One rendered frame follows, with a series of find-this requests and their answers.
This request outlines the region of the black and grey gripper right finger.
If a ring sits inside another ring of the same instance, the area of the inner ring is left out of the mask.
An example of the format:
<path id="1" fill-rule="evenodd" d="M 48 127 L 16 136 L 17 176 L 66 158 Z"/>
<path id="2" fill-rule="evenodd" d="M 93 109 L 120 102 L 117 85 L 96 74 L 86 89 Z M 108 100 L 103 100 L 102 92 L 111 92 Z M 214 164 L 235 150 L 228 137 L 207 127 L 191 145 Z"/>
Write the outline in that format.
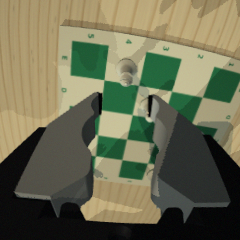
<path id="1" fill-rule="evenodd" d="M 158 95 L 148 95 L 148 117 L 155 122 L 152 139 L 159 149 L 151 200 L 161 216 L 177 207 L 184 223 L 240 240 L 240 167 L 211 135 Z"/>

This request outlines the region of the green and cream chessboard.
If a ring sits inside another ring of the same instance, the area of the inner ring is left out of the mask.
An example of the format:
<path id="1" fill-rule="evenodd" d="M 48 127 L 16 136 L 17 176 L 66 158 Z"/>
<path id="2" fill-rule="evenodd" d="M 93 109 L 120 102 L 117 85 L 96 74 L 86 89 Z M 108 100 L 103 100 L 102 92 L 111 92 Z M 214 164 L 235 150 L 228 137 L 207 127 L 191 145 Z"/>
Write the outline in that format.
<path id="1" fill-rule="evenodd" d="M 116 72 L 123 59 L 137 67 L 129 87 Z M 159 149 L 141 101 L 158 95 L 219 144 L 240 105 L 240 60 L 145 36 L 59 25 L 59 116 L 94 92 L 103 93 L 88 146 L 94 180 L 151 187 L 147 173 Z"/>

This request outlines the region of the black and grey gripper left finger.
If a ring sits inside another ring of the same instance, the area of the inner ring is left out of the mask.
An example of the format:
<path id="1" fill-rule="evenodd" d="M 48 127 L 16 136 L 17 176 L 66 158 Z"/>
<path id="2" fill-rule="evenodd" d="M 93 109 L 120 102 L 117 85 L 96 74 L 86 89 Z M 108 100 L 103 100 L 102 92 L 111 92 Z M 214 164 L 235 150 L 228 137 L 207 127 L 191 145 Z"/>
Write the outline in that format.
<path id="1" fill-rule="evenodd" d="M 88 146 L 96 136 L 102 99 L 102 93 L 92 93 L 36 129 L 0 163 L 0 233 L 26 221 L 59 217 L 66 202 L 81 210 L 92 198 Z"/>

